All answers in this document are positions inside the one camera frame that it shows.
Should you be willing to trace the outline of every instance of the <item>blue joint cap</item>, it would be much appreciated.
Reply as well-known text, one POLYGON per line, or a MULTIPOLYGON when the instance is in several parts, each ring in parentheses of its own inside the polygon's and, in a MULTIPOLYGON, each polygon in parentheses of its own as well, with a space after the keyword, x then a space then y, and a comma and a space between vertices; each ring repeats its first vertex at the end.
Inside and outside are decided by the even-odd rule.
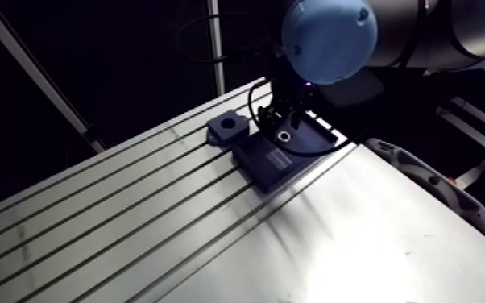
POLYGON ((303 79, 331 85, 371 58, 378 25, 366 0, 297 0, 282 24, 282 44, 303 79))

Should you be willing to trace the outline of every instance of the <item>label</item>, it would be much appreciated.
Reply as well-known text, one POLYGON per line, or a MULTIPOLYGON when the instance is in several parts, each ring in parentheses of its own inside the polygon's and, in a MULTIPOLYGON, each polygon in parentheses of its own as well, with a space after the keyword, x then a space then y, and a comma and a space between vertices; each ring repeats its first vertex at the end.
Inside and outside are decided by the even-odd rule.
POLYGON ((265 156, 280 171, 285 170, 292 164, 292 161, 278 148, 272 150, 265 156))

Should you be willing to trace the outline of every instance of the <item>vertical pole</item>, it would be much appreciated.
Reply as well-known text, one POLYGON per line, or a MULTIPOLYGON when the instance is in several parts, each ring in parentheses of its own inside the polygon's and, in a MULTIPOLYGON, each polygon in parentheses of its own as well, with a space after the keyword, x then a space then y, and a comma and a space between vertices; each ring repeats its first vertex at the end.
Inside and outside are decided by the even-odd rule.
MULTIPOLYGON (((219 14, 218 0, 207 0, 207 6, 209 8, 209 15, 219 14)), ((213 49, 213 58, 219 58, 222 56, 222 34, 220 32, 220 19, 211 19, 210 26, 210 38, 213 49)), ((216 81, 216 94, 218 96, 226 93, 226 83, 224 79, 224 64, 222 62, 214 65, 214 79, 216 81)))

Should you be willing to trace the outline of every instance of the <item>dark blue block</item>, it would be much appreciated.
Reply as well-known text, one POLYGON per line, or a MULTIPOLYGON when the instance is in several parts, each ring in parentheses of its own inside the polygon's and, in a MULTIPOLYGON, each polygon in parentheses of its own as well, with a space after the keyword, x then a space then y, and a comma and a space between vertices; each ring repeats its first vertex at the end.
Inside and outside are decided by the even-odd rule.
MULTIPOLYGON (((292 136, 284 146, 297 152, 321 152, 334 147, 337 142, 336 136, 306 115, 298 130, 294 130, 289 122, 280 129, 292 136)), ((235 144, 233 155, 242 170, 264 193, 271 193, 287 184, 317 159, 289 155, 260 133, 235 144)))
POLYGON ((217 116, 207 124, 207 142, 214 146, 227 146, 250 133, 248 118, 230 110, 217 116))

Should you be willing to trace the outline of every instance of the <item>workbench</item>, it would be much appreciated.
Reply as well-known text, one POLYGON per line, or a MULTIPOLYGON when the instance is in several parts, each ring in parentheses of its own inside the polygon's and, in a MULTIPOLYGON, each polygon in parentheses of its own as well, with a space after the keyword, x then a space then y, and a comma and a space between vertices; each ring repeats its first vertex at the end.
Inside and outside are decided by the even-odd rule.
POLYGON ((205 144, 250 87, 2 201, 0 303, 485 302, 485 237, 364 146, 266 196, 205 144))

